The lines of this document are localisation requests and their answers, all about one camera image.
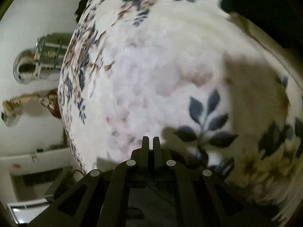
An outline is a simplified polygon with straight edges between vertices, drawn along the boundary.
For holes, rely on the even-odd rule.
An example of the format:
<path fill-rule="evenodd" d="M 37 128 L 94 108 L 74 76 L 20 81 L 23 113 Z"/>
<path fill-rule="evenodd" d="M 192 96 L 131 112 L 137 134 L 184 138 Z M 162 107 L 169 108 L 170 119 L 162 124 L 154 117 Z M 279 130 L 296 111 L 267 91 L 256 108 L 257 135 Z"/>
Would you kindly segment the dark striped knit sweater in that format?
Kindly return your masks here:
<path fill-rule="evenodd" d="M 220 7 L 253 22 L 302 60 L 302 0 L 221 0 Z"/>

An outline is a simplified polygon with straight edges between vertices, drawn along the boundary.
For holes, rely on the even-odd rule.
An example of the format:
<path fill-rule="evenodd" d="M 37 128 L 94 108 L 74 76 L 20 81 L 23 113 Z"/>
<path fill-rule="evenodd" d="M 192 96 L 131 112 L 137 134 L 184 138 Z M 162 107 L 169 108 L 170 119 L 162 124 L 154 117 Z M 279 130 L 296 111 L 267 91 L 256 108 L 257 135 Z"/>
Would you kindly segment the floral bed blanket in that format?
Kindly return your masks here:
<path fill-rule="evenodd" d="M 144 136 L 215 169 L 284 226 L 302 201 L 302 73 L 217 0 L 88 0 L 59 106 L 81 170 L 128 160 Z"/>

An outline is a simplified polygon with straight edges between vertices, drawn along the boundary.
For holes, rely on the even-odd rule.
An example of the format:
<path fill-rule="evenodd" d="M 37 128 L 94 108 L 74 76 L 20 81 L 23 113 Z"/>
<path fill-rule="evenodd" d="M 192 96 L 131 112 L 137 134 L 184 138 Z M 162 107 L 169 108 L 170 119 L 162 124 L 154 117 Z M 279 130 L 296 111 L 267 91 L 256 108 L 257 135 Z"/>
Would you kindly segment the green storage rack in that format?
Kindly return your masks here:
<path fill-rule="evenodd" d="M 55 32 L 37 40 L 34 48 L 35 72 L 37 79 L 47 79 L 60 73 L 72 34 Z"/>

